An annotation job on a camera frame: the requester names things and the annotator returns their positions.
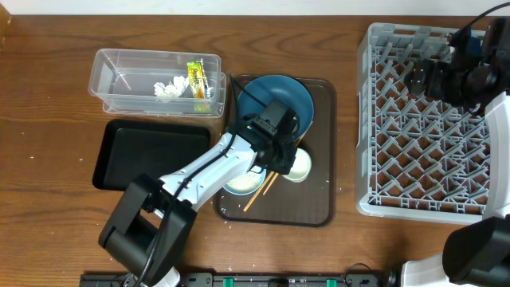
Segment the white cup green inside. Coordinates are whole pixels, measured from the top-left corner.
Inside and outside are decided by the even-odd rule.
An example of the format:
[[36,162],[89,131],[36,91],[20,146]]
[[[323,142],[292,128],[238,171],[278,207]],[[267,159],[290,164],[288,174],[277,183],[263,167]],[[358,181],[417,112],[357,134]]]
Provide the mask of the white cup green inside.
[[301,183],[306,180],[311,169],[311,156],[304,149],[297,148],[294,164],[290,172],[284,175],[284,178],[294,183]]

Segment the dark blue plate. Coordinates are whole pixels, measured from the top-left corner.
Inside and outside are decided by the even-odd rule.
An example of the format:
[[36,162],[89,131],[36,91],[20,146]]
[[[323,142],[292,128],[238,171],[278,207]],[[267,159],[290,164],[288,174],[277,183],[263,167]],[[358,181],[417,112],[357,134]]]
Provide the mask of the dark blue plate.
[[301,137],[312,125],[314,104],[310,92],[294,78],[266,75],[250,81],[238,97],[239,115],[262,114],[274,100],[291,108],[299,116],[297,137]]

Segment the yellow green snack wrapper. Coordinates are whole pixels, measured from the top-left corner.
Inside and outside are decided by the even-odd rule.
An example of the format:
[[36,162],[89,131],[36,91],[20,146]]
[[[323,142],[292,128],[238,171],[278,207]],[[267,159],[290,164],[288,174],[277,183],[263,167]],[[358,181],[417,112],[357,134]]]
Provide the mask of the yellow green snack wrapper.
[[203,59],[186,63],[188,81],[194,98],[207,99],[209,97]]

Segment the white tissue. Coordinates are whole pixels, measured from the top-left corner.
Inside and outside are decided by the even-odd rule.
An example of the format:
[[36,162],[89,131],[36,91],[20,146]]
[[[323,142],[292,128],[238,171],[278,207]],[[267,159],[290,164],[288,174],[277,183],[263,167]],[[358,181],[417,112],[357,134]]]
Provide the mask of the white tissue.
[[156,82],[154,84],[154,94],[160,98],[180,97],[184,94],[188,86],[189,80],[187,77],[176,76],[166,85],[163,82]]

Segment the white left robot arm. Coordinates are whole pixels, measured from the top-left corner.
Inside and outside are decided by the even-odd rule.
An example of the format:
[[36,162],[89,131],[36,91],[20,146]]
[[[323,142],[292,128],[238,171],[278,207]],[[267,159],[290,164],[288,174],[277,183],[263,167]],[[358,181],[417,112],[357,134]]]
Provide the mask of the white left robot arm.
[[134,179],[102,229],[100,246],[127,268],[136,286],[177,285],[170,274],[200,207],[254,165],[289,172],[299,129],[297,113],[276,100],[259,114],[237,116],[233,127],[189,165],[157,180]]

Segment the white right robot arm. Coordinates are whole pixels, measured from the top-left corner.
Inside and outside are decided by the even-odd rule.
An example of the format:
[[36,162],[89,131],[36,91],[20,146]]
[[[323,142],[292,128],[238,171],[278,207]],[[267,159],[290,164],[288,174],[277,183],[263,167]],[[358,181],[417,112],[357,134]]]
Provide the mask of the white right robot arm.
[[422,60],[405,77],[424,95],[482,116],[488,126],[488,199],[479,222],[455,230],[439,255],[402,266],[401,286],[509,284],[509,19],[492,20],[484,37],[466,25],[448,36],[450,62]]

